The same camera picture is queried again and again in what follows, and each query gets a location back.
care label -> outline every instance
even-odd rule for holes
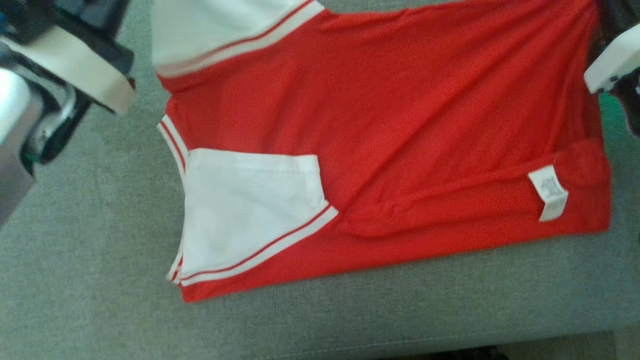
[[[540,216],[540,222],[559,218],[566,206],[569,192],[560,185],[554,166],[549,165],[530,172],[529,179],[533,183],[533,186],[536,187],[536,191],[542,201],[545,202],[545,208]]]

robotic arm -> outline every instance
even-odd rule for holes
[[[640,136],[640,2],[594,0],[604,38],[584,75],[622,103]],[[128,0],[7,0],[0,4],[0,226],[29,191],[34,163],[53,160],[88,107],[125,113],[130,50],[114,36]],[[62,99],[50,88],[63,90]]]

red and white shirt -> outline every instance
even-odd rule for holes
[[[186,302],[609,226],[591,0],[156,0]]]

red fabric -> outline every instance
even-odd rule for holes
[[[470,0],[324,11],[265,49],[161,79],[189,149],[317,154],[340,215],[186,302],[278,282],[609,226],[597,98],[582,79],[588,0]],[[555,166],[563,215],[527,174]]]

gray fabric surface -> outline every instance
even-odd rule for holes
[[[325,3],[352,11],[425,1]],[[640,321],[640,142],[611,99],[606,234],[183,304],[164,279],[182,190],[154,127],[167,94],[150,66],[149,6],[133,0],[121,37],[138,56],[138,102],[125,118],[93,109],[0,230],[0,359],[374,359]]]

